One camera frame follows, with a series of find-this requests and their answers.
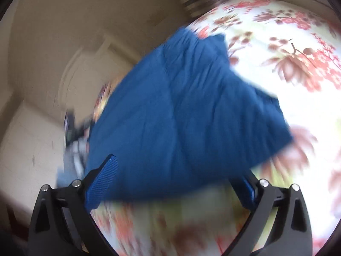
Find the blue puffer jacket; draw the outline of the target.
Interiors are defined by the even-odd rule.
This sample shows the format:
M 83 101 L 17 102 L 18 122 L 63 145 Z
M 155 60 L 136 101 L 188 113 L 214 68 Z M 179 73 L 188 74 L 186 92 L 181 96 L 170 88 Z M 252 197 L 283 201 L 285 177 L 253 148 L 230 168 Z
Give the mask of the blue puffer jacket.
M 187 28 L 144 57 L 111 93 L 91 129 L 86 192 L 141 201 L 239 177 L 292 142 L 276 98 L 230 69 L 222 35 Z

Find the white headboard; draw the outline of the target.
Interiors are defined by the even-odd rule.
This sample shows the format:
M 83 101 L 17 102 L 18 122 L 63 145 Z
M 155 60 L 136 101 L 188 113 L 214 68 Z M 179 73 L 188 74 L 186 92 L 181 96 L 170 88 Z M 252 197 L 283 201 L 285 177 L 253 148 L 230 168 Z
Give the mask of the white headboard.
M 77 117 L 88 116 L 102 86 L 125 75 L 140 59 L 125 41 L 105 30 L 98 31 L 67 63 L 59 82 L 59 107 L 73 109 Z

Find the floral bed sheet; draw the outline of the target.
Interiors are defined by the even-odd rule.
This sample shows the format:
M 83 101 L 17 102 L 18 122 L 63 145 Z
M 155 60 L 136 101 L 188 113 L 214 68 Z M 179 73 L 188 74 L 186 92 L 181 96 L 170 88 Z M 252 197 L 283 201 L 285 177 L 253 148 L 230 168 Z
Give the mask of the floral bed sheet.
M 278 98 L 296 143 L 254 174 L 300 186 L 317 254 L 340 220 L 340 29 L 276 0 L 229 0 L 190 28 L 223 34 L 234 71 Z M 106 202 L 91 214 L 119 255 L 221 255 L 249 212 L 223 184 L 165 202 Z

